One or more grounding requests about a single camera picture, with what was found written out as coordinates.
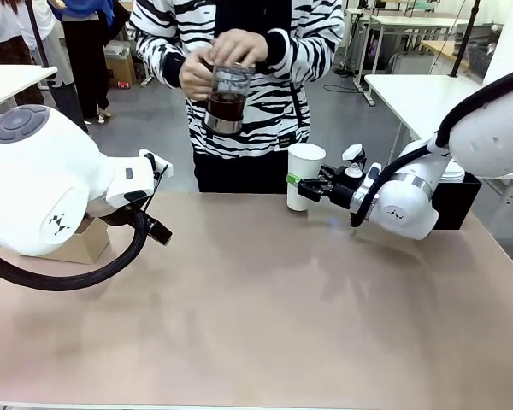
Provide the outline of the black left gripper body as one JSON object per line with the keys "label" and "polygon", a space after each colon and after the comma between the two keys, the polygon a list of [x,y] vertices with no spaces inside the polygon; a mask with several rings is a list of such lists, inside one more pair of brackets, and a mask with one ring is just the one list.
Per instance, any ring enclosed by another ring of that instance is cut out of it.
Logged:
{"label": "black left gripper body", "polygon": [[88,215],[99,218],[109,226],[131,226],[134,222],[134,213],[131,205],[114,208],[104,199],[95,199],[87,205]]}

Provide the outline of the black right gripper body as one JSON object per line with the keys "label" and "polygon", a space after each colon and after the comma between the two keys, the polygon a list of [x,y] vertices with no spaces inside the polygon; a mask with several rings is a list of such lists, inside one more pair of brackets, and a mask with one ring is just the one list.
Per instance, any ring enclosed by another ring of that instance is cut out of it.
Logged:
{"label": "black right gripper body", "polygon": [[329,201],[343,209],[351,209],[351,200],[359,187],[359,168],[337,167],[335,179],[327,179],[327,195]]}

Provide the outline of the person's left hand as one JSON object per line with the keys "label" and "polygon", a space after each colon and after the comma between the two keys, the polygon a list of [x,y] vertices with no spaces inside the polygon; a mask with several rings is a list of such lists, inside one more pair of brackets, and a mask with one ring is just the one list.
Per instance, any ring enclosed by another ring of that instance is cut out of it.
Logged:
{"label": "person's left hand", "polygon": [[263,35],[232,29],[216,38],[209,50],[208,61],[214,65],[251,67],[268,57],[268,45]]}

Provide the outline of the person's right hand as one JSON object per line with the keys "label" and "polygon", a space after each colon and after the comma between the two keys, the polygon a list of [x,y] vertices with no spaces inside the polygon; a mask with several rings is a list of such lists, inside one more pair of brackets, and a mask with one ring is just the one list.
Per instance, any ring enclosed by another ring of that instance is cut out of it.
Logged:
{"label": "person's right hand", "polygon": [[207,67],[210,47],[193,50],[183,62],[180,73],[180,88],[185,97],[193,101],[205,101],[210,97],[213,86],[213,73]]}

